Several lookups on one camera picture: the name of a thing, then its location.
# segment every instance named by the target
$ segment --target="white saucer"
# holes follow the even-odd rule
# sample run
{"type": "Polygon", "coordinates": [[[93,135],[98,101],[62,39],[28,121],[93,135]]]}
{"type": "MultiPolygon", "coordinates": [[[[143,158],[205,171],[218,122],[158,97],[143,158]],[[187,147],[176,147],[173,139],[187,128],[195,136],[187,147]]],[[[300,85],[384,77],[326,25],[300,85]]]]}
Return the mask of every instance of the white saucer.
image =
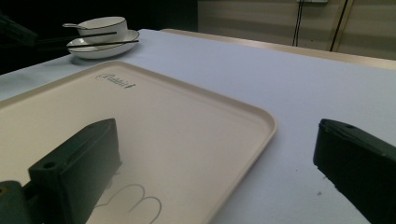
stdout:
{"type": "MultiPolygon", "coordinates": [[[[135,40],[139,37],[139,32],[129,30],[123,41],[135,40]]],[[[67,46],[87,45],[83,38],[74,39],[67,44],[67,46]]],[[[118,45],[105,45],[97,47],[87,47],[78,49],[69,49],[69,52],[84,59],[101,59],[121,54],[134,47],[137,43],[127,43],[118,45]]]]}

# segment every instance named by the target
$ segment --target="white cup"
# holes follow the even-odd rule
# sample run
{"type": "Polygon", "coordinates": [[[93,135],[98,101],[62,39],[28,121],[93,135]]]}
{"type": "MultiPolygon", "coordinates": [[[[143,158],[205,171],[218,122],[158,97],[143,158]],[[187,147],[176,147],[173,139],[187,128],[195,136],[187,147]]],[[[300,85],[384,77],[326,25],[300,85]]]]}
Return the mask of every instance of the white cup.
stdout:
{"type": "Polygon", "coordinates": [[[78,28],[80,35],[95,35],[101,33],[117,32],[115,35],[101,35],[84,38],[87,43],[109,43],[123,41],[128,34],[128,26],[123,17],[103,17],[84,21],[79,24],[87,29],[78,28]]]}

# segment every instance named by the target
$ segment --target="chopsticks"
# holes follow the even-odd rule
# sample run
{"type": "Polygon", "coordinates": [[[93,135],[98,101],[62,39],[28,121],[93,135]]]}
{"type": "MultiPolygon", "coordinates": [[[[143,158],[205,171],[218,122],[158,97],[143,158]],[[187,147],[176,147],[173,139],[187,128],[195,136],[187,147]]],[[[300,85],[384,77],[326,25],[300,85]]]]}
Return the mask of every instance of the chopsticks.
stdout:
{"type": "Polygon", "coordinates": [[[129,44],[129,43],[137,43],[139,40],[128,40],[128,41],[119,41],[119,42],[109,42],[109,43],[97,43],[97,44],[88,44],[88,45],[75,45],[75,46],[63,46],[63,47],[54,47],[54,48],[43,48],[38,49],[40,51],[48,51],[48,50],[58,50],[58,49],[80,49],[87,47],[97,47],[97,46],[106,46],[106,45],[119,45],[119,44],[129,44]]]}
{"type": "MultiPolygon", "coordinates": [[[[49,44],[49,43],[56,43],[56,42],[62,42],[62,41],[70,41],[70,40],[77,39],[77,38],[87,38],[87,37],[94,37],[94,36],[101,36],[101,35],[115,35],[116,33],[117,32],[100,33],[100,34],[94,34],[94,35],[73,35],[73,36],[67,36],[67,37],[37,40],[35,43],[37,45],[49,44]]],[[[20,44],[20,43],[5,44],[5,45],[0,45],[0,49],[10,49],[10,48],[16,48],[16,47],[21,47],[21,46],[24,46],[24,45],[20,44]]]]}

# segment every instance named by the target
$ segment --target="drawn line on tray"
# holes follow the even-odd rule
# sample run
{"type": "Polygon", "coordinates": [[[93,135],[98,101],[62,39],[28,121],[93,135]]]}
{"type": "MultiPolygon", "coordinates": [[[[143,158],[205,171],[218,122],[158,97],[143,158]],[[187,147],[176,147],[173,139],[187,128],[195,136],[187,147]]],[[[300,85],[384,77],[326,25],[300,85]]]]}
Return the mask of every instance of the drawn line on tray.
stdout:
{"type": "Polygon", "coordinates": [[[128,188],[131,188],[131,187],[139,187],[139,188],[141,188],[143,194],[142,194],[142,197],[140,198],[140,200],[128,211],[128,213],[132,212],[140,203],[142,203],[142,202],[145,201],[145,200],[148,200],[148,199],[155,200],[155,201],[158,202],[158,204],[159,204],[159,206],[160,206],[160,209],[158,210],[158,213],[157,213],[157,215],[155,216],[155,218],[152,219],[151,222],[150,222],[149,224],[154,223],[154,221],[160,216],[160,213],[161,213],[161,211],[163,210],[163,204],[161,203],[160,199],[158,199],[157,197],[153,197],[153,196],[146,197],[146,190],[145,190],[145,188],[144,188],[143,186],[139,185],[139,184],[131,184],[131,185],[127,185],[127,186],[123,187],[122,189],[119,189],[117,192],[115,192],[115,193],[110,197],[110,199],[107,201],[107,203],[102,203],[102,204],[96,205],[95,208],[108,205],[108,204],[111,202],[111,200],[112,200],[117,194],[119,194],[119,193],[122,192],[123,190],[128,189],[128,188]]]}

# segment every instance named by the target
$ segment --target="dark background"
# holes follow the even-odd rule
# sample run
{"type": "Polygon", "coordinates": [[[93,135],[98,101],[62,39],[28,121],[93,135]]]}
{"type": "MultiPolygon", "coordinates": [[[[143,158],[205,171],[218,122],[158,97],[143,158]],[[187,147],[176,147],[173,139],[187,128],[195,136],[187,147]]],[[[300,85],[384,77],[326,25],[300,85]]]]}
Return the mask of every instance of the dark background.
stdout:
{"type": "MultiPolygon", "coordinates": [[[[77,29],[63,28],[62,24],[108,16],[124,17],[132,30],[174,28],[197,31],[198,26],[197,0],[2,0],[0,9],[16,23],[37,33],[38,39],[78,35],[77,29]]],[[[0,44],[14,42],[0,35],[0,44]]],[[[0,49],[0,75],[66,54],[66,49],[45,52],[29,47],[0,49]]]]}

